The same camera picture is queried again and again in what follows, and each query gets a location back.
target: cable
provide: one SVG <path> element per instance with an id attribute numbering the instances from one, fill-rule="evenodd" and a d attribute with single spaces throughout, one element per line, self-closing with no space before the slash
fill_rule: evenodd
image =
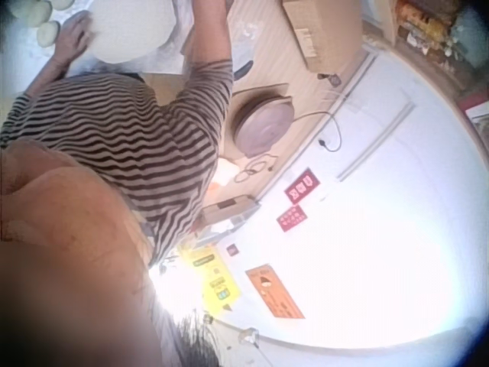
<path id="1" fill-rule="evenodd" d="M 336 120 L 336 117 L 332 113 L 330 113 L 328 111 L 318 111 L 318 112 L 308 113 L 308 114 L 305 114 L 303 116 L 298 117 L 297 119 L 295 119 L 293 121 L 297 122 L 299 120 L 305 119 L 306 117 L 315 116 L 315 115 L 328 115 L 331 118 L 331 120 L 333 120 L 333 123 L 336 126 L 336 130 L 338 131 L 338 138 L 339 138 L 338 147 L 336 149 L 331 149 L 328 147 L 326 142 L 322 139 L 319 140 L 319 145 L 321 145 L 329 153 L 338 153 L 343 147 L 343 135 L 342 135 L 342 130 L 339 127 L 338 120 Z"/>
<path id="2" fill-rule="evenodd" d="M 300 116 L 297 119 L 293 120 L 293 122 L 297 122 L 299 120 L 305 119 L 306 117 L 310 116 L 315 116 L 315 115 L 328 115 L 333 122 L 335 123 L 336 130 L 338 131 L 338 137 L 339 137 L 339 144 L 336 149 L 330 149 L 328 145 L 324 142 L 324 140 L 319 140 L 319 145 L 324 147 L 328 152 L 330 153 L 336 153 L 342 149 L 343 146 L 343 136 L 342 136 L 342 130 L 339 127 L 338 121 L 336 120 L 336 117 L 328 112 L 328 111 L 318 111 L 318 112 L 312 112 L 308 113 L 306 115 Z M 250 179 L 251 176 L 254 176 L 255 174 L 259 174 L 265 169 L 268 169 L 269 172 L 274 170 L 274 166 L 268 167 L 268 160 L 265 160 L 264 158 L 272 158 L 275 161 L 279 158 L 277 155 L 272 155 L 272 154 L 262 154 L 259 157 L 256 157 L 252 161 L 249 161 L 244 170 L 242 170 L 239 174 L 235 176 L 235 183 L 236 184 L 242 184 Z"/>
<path id="3" fill-rule="evenodd" d="M 265 157 L 269 157 L 274 159 L 275 161 L 278 159 L 277 155 L 272 155 L 272 154 L 262 154 L 259 157 L 256 157 L 254 160 L 249 161 L 249 163 L 246 165 L 244 170 L 242 170 L 239 174 L 236 175 L 235 177 L 235 183 L 237 184 L 242 184 L 245 181 L 248 181 L 251 176 L 254 176 L 255 174 L 259 174 L 268 167 L 269 162 L 265 160 Z M 268 167 L 268 171 L 271 172 L 274 170 L 274 166 Z"/>

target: white wall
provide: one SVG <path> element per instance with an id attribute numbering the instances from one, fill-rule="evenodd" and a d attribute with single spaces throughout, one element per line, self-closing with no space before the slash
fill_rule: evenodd
<path id="1" fill-rule="evenodd" d="M 232 367 L 270 367 L 267 360 L 249 344 L 239 344 L 238 330 L 215 323 L 222 365 Z M 445 335 L 419 343 L 392 349 L 348 352 L 332 349 L 307 349 L 277 344 L 261 339 L 260 350 L 276 367 L 451 367 L 458 363 L 467 349 L 465 330 L 453 330 Z"/>
<path id="2" fill-rule="evenodd" d="M 272 339 L 375 348 L 452 330 L 487 316 L 488 175 L 461 123 L 429 87 L 382 55 L 337 114 L 342 150 L 313 145 L 234 238 L 218 245 L 242 297 L 221 316 Z M 413 102 L 416 108 L 345 182 L 335 178 Z M 323 137 L 334 147 L 333 124 Z M 322 186 L 287 234 L 283 193 L 310 167 Z M 225 247 L 238 246 L 230 258 Z M 305 320 L 272 316 L 245 272 L 270 264 Z"/>

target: red label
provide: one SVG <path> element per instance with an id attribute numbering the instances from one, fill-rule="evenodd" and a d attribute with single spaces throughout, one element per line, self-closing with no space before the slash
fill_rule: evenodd
<path id="1" fill-rule="evenodd" d="M 314 191 L 321 183 L 312 173 L 310 168 L 306 170 L 290 187 L 285 190 L 292 204 L 296 205 L 307 195 Z"/>
<path id="2" fill-rule="evenodd" d="M 282 227 L 282 230 L 288 232 L 306 219 L 307 215 L 304 213 L 303 208 L 300 206 L 293 206 L 282 214 L 277 221 L 278 224 L 280 224 L 280 227 Z"/>
<path id="3" fill-rule="evenodd" d="M 229 253 L 229 256 L 236 256 L 237 254 L 239 254 L 239 250 L 238 248 L 236 247 L 236 245 L 230 245 L 228 248 L 228 253 Z"/>

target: orange sign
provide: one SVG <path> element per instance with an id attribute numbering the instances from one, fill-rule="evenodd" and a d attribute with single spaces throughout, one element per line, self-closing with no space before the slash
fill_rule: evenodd
<path id="1" fill-rule="evenodd" d="M 246 274 L 275 317 L 305 318 L 271 266 L 263 265 L 246 271 Z"/>

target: orange object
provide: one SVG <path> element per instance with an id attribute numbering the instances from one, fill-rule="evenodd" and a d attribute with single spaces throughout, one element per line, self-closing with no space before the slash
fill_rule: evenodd
<path id="1" fill-rule="evenodd" d="M 275 317 L 305 319 L 271 266 L 263 265 L 246 271 L 246 274 Z"/>
<path id="2" fill-rule="evenodd" d="M 401 20 L 408 21 L 418 27 L 434 41 L 444 42 L 449 36 L 449 28 L 443 22 L 431 18 L 423 11 L 404 1 L 397 3 L 397 15 Z"/>

